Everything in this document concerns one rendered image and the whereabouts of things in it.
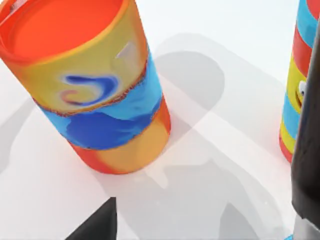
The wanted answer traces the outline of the orange yellow and blue can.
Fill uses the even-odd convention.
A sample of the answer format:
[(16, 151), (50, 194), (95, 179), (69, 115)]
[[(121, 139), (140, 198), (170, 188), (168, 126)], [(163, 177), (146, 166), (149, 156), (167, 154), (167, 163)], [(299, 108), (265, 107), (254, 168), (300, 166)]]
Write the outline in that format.
[(171, 119), (136, 0), (2, 0), (0, 58), (92, 169), (140, 170)]

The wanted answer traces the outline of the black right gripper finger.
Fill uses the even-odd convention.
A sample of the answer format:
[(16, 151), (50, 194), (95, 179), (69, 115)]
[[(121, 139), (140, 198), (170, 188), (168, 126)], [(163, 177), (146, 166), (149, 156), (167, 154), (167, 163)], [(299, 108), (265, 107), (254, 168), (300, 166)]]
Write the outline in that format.
[(65, 240), (117, 240), (116, 197), (110, 197)]

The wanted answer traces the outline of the black and grey bottle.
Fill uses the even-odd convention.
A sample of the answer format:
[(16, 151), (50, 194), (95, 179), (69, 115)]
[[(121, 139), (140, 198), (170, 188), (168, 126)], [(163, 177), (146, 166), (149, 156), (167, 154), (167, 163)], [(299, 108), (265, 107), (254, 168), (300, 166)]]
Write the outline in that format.
[(320, 240), (320, 22), (306, 80), (291, 163), (292, 240)]

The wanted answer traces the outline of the red blue yellow striped can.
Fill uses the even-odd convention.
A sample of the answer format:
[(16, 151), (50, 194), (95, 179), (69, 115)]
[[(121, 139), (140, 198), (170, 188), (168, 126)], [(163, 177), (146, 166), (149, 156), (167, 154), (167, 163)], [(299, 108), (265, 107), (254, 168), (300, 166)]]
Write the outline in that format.
[(300, 112), (319, 18), (320, 0), (299, 0), (279, 128), (279, 146), (288, 162), (292, 161), (298, 134)]

